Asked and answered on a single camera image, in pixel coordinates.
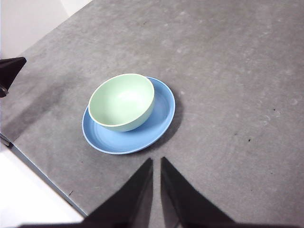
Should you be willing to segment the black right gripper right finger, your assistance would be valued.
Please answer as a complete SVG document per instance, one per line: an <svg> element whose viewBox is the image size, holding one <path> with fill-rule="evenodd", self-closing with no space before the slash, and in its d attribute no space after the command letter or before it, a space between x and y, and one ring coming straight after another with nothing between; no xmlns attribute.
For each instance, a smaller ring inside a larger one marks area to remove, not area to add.
<svg viewBox="0 0 304 228"><path fill-rule="evenodd" d="M161 202L166 228L292 228L293 225L234 221L161 158Z"/></svg>

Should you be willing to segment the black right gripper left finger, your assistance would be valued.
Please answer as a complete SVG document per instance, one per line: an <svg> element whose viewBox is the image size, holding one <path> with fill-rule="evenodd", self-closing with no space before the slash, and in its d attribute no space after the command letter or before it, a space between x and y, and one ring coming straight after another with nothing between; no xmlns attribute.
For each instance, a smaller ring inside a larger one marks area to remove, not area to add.
<svg viewBox="0 0 304 228"><path fill-rule="evenodd" d="M79 223L23 224L21 228L130 228L152 183L153 161L148 158L108 200Z"/></svg>

